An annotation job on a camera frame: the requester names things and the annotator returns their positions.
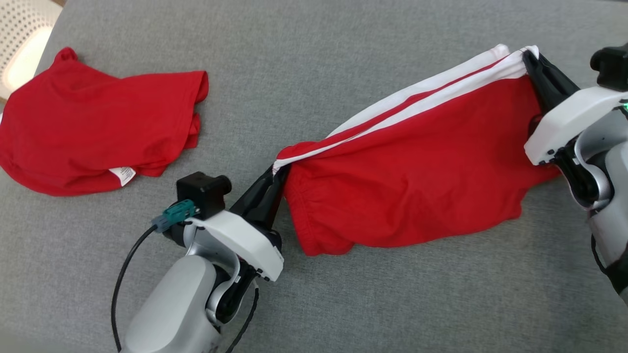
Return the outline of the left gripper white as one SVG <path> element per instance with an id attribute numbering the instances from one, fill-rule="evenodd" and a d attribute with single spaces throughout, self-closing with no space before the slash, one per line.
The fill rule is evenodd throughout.
<path id="1" fill-rule="evenodd" d="M 204 228 L 247 264 L 261 270 L 261 277 L 277 281 L 284 269 L 284 257 L 279 248 L 250 223 L 272 228 L 289 172 L 289 166 L 276 172 L 270 167 L 231 206 L 231 212 L 222 210 L 205 220 L 190 217 L 185 221 Z"/>

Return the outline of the white perforated laundry basket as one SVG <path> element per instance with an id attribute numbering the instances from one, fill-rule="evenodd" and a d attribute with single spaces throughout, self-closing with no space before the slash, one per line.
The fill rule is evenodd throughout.
<path id="1" fill-rule="evenodd" d="M 34 78 L 66 0 L 0 0 L 0 102 Z"/>

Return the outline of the red basketball jersey number 23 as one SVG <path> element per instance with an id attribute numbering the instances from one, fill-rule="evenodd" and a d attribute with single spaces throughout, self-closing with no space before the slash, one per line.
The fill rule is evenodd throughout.
<path id="1" fill-rule="evenodd" d="M 11 94 L 0 119 L 0 168 L 55 197 L 110 192 L 159 177 L 198 145 L 204 70 L 117 78 L 60 50 Z"/>

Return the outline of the red basketball shorts white stripes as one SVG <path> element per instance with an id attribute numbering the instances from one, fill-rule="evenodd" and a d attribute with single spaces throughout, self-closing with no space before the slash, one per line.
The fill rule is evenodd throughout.
<path id="1" fill-rule="evenodd" d="M 309 256 L 474 234 L 521 215 L 559 175 L 524 145 L 540 115 L 524 55 L 498 45 L 365 108 L 320 141 L 282 149 L 285 198 Z"/>

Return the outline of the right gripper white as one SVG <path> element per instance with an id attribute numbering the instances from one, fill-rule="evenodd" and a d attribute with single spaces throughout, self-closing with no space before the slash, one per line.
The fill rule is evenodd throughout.
<path id="1" fill-rule="evenodd" d="M 533 165 L 548 163 L 559 148 L 628 100 L 628 91 L 603 87 L 581 89 L 543 54 L 523 54 L 541 110 L 550 110 L 524 145 Z"/>

